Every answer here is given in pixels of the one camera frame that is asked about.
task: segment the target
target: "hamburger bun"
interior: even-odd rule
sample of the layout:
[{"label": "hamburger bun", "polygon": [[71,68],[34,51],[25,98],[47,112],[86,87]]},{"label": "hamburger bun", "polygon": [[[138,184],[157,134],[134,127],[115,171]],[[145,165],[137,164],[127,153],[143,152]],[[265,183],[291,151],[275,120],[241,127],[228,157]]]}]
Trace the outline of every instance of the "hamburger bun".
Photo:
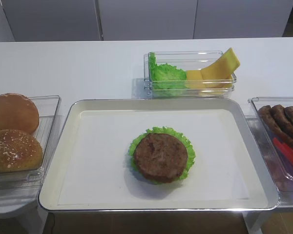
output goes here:
[{"label": "hamburger bun", "polygon": [[0,173],[38,168],[42,148],[30,134],[20,130],[0,131]]},{"label": "hamburger bun", "polygon": [[36,105],[20,94],[0,95],[0,130],[17,129],[33,133],[39,125]]},{"label": "hamburger bun", "polygon": [[137,145],[133,157],[138,171],[146,179],[171,183],[186,168],[188,153],[174,136],[149,133]]}]

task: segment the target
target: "white countertop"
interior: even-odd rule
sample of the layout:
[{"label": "white countertop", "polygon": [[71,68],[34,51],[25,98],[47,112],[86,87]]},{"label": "white countertop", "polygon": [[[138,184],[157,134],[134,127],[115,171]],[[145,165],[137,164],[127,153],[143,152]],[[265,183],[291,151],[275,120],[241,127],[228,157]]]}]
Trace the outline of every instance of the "white countertop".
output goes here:
[{"label": "white countertop", "polygon": [[59,95],[60,115],[81,99],[141,98],[143,55],[222,50],[241,62],[230,98],[293,97],[293,38],[0,43],[0,94]]}]

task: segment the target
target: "clear plastic container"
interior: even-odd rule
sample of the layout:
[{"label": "clear plastic container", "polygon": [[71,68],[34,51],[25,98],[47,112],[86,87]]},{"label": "clear plastic container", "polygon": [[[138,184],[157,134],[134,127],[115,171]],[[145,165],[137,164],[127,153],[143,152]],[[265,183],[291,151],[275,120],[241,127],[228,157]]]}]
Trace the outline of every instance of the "clear plastic container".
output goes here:
[{"label": "clear plastic container", "polygon": [[31,97],[39,112],[39,126],[33,136],[43,150],[42,164],[35,170],[0,173],[0,189],[41,185],[53,154],[50,142],[54,140],[56,116],[60,105],[59,96]]},{"label": "clear plastic container", "polygon": [[[153,81],[149,69],[150,53],[144,56],[145,89],[151,98],[199,98],[199,97],[229,97],[234,90],[236,76],[233,73],[232,79],[211,79],[211,80],[184,80],[184,81]],[[154,52],[156,63],[170,64],[178,69],[200,70],[205,68],[217,59],[222,51],[191,51],[191,52]]]},{"label": "clear plastic container", "polygon": [[272,139],[276,137],[258,114],[258,110],[266,105],[271,107],[282,105],[293,106],[293,97],[255,97],[249,100],[254,110],[254,118],[249,118],[248,123],[253,131],[263,157],[279,190],[293,192],[293,166],[287,158],[275,148]]}]

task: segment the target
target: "table leg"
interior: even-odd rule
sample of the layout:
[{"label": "table leg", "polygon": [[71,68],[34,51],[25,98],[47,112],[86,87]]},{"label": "table leg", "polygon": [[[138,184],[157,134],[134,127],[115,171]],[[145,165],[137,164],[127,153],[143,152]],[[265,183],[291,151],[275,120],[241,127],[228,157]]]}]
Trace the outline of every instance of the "table leg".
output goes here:
[{"label": "table leg", "polygon": [[28,231],[28,234],[42,234],[47,216],[48,212],[38,206],[19,215],[17,220]]},{"label": "table leg", "polygon": [[249,234],[262,234],[261,226],[272,215],[272,211],[243,212],[242,214]]}]

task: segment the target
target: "lettuce leaf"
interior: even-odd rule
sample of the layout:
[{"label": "lettuce leaf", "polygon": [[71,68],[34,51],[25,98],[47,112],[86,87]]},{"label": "lettuce leaf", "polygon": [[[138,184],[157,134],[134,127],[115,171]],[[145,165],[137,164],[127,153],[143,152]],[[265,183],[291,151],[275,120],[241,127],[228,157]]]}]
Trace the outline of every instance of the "lettuce leaf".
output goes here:
[{"label": "lettuce leaf", "polygon": [[187,160],[187,165],[183,171],[183,173],[181,174],[181,176],[179,178],[177,178],[177,180],[182,180],[188,177],[188,173],[189,170],[191,168],[191,166],[194,164],[194,159],[195,159],[195,152],[193,149],[193,146],[191,145],[191,142],[183,135],[183,133],[178,133],[176,132],[173,128],[167,128],[167,127],[163,127],[163,128],[159,128],[159,127],[153,127],[152,129],[147,129],[146,133],[141,134],[140,136],[138,136],[137,138],[135,138],[133,140],[133,142],[131,143],[130,147],[129,147],[129,151],[128,154],[131,156],[131,166],[132,168],[137,171],[138,168],[134,162],[134,153],[136,150],[136,147],[138,146],[138,144],[140,143],[140,141],[149,133],[164,133],[164,134],[169,134],[175,138],[177,138],[178,140],[180,140],[183,145],[185,146],[185,148],[187,149],[187,153],[188,153],[188,160]]},{"label": "lettuce leaf", "polygon": [[149,69],[154,90],[181,89],[181,91],[172,93],[172,95],[177,95],[178,92],[182,92],[182,89],[187,89],[183,82],[187,79],[186,72],[167,63],[157,65],[154,52],[151,52],[149,56]]}]

